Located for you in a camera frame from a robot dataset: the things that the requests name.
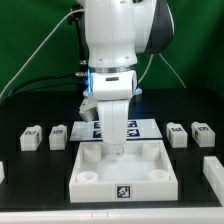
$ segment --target green wall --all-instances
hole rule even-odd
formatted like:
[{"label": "green wall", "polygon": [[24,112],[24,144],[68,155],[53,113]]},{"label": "green wall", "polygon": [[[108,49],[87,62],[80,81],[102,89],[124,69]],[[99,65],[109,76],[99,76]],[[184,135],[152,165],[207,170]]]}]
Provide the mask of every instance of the green wall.
[{"label": "green wall", "polygon": [[[75,3],[73,0],[0,0],[0,90]],[[187,87],[216,90],[224,96],[224,0],[168,0],[175,37],[163,52]],[[149,55],[138,56],[140,76]],[[64,23],[14,86],[46,75],[77,71],[75,28]],[[180,88],[170,69],[155,57],[142,88]]]}]

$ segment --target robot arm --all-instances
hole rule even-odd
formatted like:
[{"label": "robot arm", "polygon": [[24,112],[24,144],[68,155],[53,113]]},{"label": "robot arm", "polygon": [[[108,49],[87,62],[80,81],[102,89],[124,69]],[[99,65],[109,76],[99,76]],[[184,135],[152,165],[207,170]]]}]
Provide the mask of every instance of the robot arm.
[{"label": "robot arm", "polygon": [[[166,0],[79,2],[85,9],[89,95],[98,110],[103,141],[119,152],[126,142],[129,102],[137,87],[136,53],[155,54],[166,48],[173,38],[172,16]],[[85,108],[80,111],[85,120]]]}]

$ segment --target white plastic tray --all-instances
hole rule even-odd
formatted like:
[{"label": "white plastic tray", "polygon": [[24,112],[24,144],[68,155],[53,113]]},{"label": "white plastic tray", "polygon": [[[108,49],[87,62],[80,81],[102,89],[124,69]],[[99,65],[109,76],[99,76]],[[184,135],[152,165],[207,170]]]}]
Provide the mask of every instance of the white plastic tray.
[{"label": "white plastic tray", "polygon": [[[94,144],[101,147],[101,158],[86,161],[84,148]],[[159,157],[154,146],[159,148]],[[77,176],[82,174],[83,181],[79,182]],[[167,201],[177,200],[178,195],[177,179],[162,140],[127,142],[122,157],[116,157],[102,142],[80,143],[69,189],[72,203]]]}]

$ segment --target white block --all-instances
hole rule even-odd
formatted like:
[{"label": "white block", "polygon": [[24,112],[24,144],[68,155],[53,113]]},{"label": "white block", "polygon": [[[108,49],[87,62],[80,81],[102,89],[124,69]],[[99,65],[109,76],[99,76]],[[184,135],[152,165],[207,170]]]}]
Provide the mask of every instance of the white block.
[{"label": "white block", "polygon": [[192,137],[200,147],[215,146],[215,132],[206,123],[194,122],[191,128]]},{"label": "white block", "polygon": [[224,206],[224,168],[216,156],[204,158],[203,172],[219,202]]},{"label": "white block", "polygon": [[36,125],[28,127],[20,137],[22,151],[36,151],[42,141],[42,129]]},{"label": "white block", "polygon": [[0,184],[2,183],[3,179],[5,178],[3,163],[0,162]]},{"label": "white block", "polygon": [[67,127],[53,127],[49,136],[50,150],[64,150],[67,142]]},{"label": "white block", "polygon": [[181,124],[168,123],[166,126],[166,137],[173,148],[186,148],[188,134]]}]

